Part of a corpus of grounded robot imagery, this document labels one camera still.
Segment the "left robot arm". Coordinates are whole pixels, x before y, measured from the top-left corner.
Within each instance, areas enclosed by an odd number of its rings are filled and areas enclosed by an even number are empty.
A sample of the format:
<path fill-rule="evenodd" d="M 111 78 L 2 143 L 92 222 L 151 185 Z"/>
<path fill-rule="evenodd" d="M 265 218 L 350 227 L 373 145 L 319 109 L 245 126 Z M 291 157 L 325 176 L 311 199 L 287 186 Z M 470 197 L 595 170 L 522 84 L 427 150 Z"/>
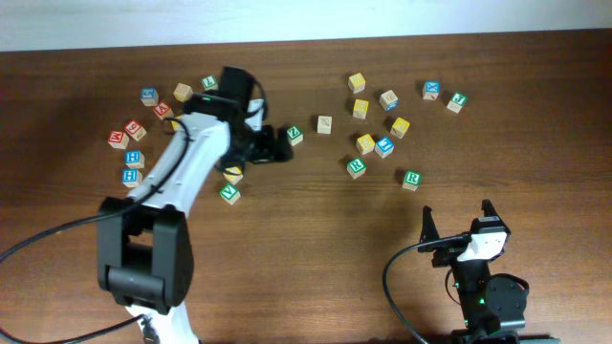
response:
<path fill-rule="evenodd" d="M 186 311 L 194 259 L 187 217 L 213 169 L 289 161 L 284 129 L 250 73 L 224 68 L 217 89 L 188 99 L 179 130 L 142 184 L 107 198 L 97 225 L 98 284 L 136 316 L 147 343 L 196 343 Z"/>

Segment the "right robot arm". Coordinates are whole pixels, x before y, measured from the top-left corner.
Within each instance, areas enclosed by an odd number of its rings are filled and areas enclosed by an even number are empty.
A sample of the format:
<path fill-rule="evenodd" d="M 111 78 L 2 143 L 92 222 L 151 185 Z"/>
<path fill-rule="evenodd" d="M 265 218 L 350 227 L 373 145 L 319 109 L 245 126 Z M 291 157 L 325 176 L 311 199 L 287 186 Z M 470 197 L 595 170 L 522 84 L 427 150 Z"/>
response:
<path fill-rule="evenodd" d="M 483 215 L 472 220 L 470 230 L 442 238 L 423 208 L 420 252 L 431 252 L 435 268 L 449 268 L 456 284 L 466 328 L 450 335 L 453 343 L 517 343 L 524 328 L 529 284 L 508 273 L 492 274 L 489 263 L 504 253 L 511 231 L 484 200 Z"/>

